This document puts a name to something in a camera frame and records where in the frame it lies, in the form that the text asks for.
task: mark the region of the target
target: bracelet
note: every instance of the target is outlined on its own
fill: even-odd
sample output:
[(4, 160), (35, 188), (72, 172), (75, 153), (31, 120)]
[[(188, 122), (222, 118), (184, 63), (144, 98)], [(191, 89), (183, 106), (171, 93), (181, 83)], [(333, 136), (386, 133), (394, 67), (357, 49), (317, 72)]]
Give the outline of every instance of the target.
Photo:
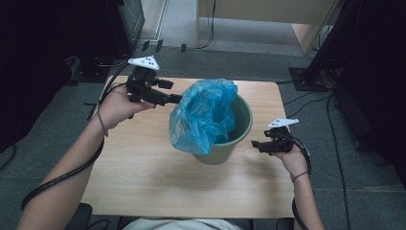
[(102, 117), (100, 114), (100, 110), (98, 110), (98, 117), (99, 117), (99, 121), (101, 121), (101, 127), (102, 127), (102, 130), (104, 131), (104, 136), (108, 137), (108, 131), (105, 129), (105, 126), (102, 123)]
[(293, 181), (295, 181), (295, 179), (297, 179), (298, 177), (300, 177), (300, 176), (302, 176), (302, 175), (304, 175), (304, 174), (306, 174), (306, 173), (307, 173), (307, 171), (306, 171), (306, 172), (302, 172), (302, 173), (296, 175), (295, 177), (293, 177), (292, 183), (293, 183)]

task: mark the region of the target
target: green bucket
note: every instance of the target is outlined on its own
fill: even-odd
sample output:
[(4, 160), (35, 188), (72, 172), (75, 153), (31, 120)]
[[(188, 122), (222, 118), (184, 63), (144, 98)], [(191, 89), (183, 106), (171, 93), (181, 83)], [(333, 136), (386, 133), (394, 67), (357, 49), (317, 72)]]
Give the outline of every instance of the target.
[(200, 162), (206, 165), (219, 165), (226, 162), (237, 144), (250, 132), (253, 124), (253, 114), (248, 103), (237, 95), (232, 103), (232, 109), (236, 119), (236, 129), (229, 133), (230, 142), (214, 144), (212, 150), (207, 154), (194, 154), (194, 157)]

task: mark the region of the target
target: person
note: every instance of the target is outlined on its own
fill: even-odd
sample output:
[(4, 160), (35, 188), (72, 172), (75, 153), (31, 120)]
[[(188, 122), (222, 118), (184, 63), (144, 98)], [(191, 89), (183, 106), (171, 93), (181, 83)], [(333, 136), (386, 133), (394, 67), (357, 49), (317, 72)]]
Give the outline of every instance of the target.
[[(131, 103), (127, 93), (125, 85), (122, 85), (114, 88), (107, 95), (99, 108), (99, 114), (89, 122), (73, 146), (56, 163), (41, 184), (83, 165), (97, 151), (109, 129), (114, 128), (134, 113), (154, 107), (154, 104), (147, 102)], [(298, 148), (293, 148), (289, 153), (275, 153), (275, 156), (281, 159), (291, 178), (307, 170), (305, 158)], [(79, 206), (92, 168), (93, 165), (35, 196), (24, 208), (17, 229), (64, 229)], [(324, 229), (309, 178), (304, 174), (295, 178), (294, 188), (297, 209), (306, 226), (309, 229)], [(149, 226), (148, 229), (153, 229), (153, 226), (175, 229), (175, 227), (182, 227), (182, 223), (185, 222), (199, 226), (199, 228), (193, 227), (192, 229), (240, 229), (223, 219), (188, 219), (188, 221), (184, 221), (146, 218), (139, 218), (125, 229), (146, 229), (140, 228), (146, 226)], [(295, 222), (295, 229), (301, 229), (297, 222)]]

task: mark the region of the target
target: white shirt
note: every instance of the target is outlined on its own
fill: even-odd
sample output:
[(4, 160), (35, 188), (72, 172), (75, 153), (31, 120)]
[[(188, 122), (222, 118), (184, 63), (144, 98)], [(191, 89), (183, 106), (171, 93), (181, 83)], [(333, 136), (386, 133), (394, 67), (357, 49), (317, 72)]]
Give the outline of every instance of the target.
[(148, 219), (139, 218), (129, 223), (124, 230), (241, 230), (224, 219)]

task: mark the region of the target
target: forearm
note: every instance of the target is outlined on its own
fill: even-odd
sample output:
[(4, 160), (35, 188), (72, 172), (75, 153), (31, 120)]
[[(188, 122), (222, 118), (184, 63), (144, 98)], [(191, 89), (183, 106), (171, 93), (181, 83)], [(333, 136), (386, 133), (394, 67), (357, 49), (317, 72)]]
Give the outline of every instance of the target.
[[(86, 163), (100, 146), (103, 135), (98, 120), (92, 120), (41, 184)], [(33, 198), (24, 209), (18, 229), (63, 229), (78, 208), (92, 167)]]
[[(308, 229), (324, 229), (308, 176), (302, 175), (296, 178), (294, 189), (296, 208), (304, 224)], [(302, 229), (297, 222), (295, 222), (295, 229)]]

